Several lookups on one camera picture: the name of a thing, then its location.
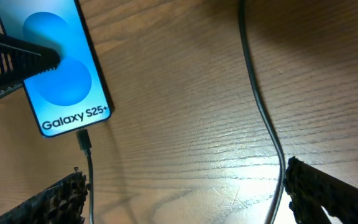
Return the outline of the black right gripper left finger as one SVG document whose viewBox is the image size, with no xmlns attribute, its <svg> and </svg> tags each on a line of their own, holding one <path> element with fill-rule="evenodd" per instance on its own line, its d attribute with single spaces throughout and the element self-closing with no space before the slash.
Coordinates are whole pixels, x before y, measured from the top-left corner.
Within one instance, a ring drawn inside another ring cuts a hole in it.
<svg viewBox="0 0 358 224">
<path fill-rule="evenodd" d="M 0 216 L 0 224 L 84 224 L 82 216 L 91 189 L 75 171 Z"/>
</svg>

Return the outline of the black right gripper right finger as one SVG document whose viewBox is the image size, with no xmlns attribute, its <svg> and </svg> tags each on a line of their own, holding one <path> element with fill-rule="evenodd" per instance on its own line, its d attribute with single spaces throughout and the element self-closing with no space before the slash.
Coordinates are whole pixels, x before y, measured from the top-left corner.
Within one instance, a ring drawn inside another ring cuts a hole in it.
<svg viewBox="0 0 358 224">
<path fill-rule="evenodd" d="M 288 160 L 283 186 L 297 223 L 329 223 L 331 216 L 358 224 L 358 188 L 295 157 Z"/>
</svg>

